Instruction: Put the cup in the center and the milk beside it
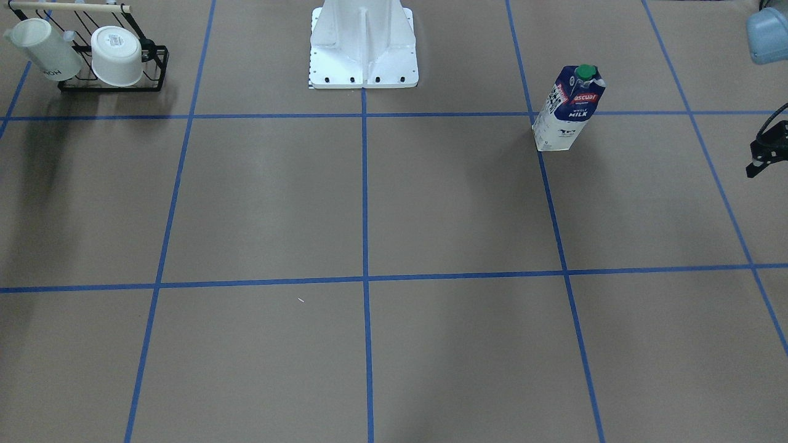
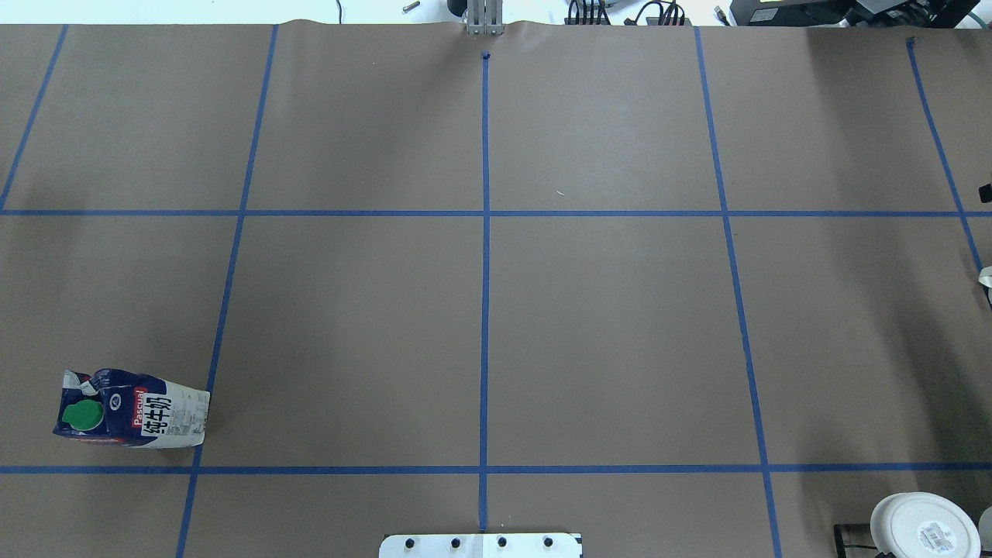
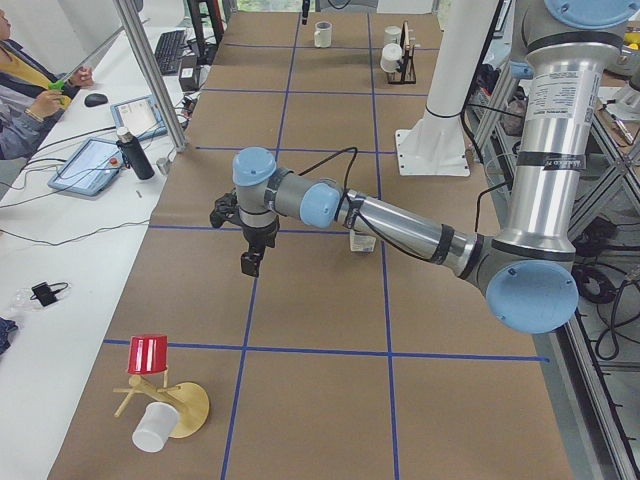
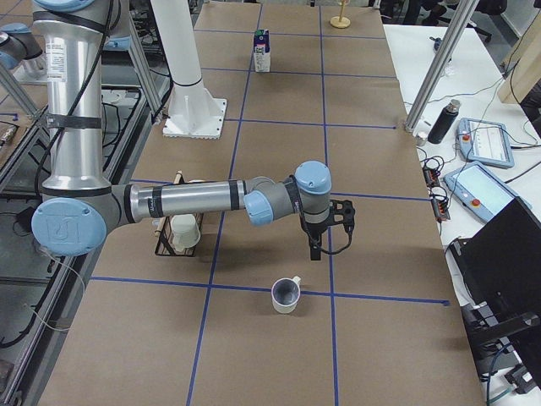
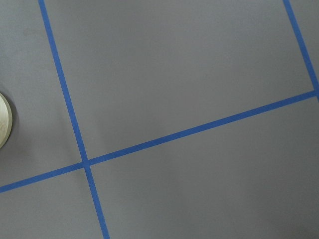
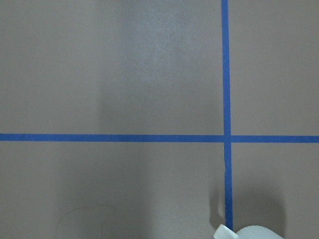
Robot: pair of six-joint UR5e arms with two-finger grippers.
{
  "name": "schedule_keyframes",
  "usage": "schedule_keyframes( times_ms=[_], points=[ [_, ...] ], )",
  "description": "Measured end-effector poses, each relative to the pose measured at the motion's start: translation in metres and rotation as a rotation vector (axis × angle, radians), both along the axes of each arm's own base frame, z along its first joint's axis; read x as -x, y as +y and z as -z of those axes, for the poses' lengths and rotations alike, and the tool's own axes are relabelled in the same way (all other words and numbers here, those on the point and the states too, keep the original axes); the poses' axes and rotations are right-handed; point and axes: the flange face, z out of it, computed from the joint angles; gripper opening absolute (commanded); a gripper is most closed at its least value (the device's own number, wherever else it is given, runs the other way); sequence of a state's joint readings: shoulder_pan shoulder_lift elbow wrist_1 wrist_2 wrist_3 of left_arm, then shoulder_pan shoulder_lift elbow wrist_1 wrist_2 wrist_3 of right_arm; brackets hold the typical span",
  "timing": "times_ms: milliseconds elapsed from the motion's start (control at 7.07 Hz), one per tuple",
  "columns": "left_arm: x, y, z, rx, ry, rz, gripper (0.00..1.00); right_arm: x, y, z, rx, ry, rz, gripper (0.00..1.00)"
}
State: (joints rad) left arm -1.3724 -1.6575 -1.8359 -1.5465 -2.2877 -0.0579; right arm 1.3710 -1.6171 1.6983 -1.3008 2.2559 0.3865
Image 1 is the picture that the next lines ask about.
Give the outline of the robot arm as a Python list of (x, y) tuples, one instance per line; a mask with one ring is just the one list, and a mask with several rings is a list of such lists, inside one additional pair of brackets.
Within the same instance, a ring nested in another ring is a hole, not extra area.
[[(787, 2), (760, 1), (758, 12), (746, 22), (752, 62), (766, 65), (787, 59)], [(776, 122), (786, 112), (783, 104), (766, 119), (750, 144), (751, 163), (746, 166), (748, 178), (754, 178), (768, 166), (787, 159), (787, 121)]]

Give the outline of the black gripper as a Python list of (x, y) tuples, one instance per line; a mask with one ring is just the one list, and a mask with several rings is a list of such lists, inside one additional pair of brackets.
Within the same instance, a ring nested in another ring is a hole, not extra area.
[(746, 166), (748, 178), (754, 178), (771, 164), (787, 160), (787, 121), (780, 121), (760, 132), (750, 144), (751, 163)]

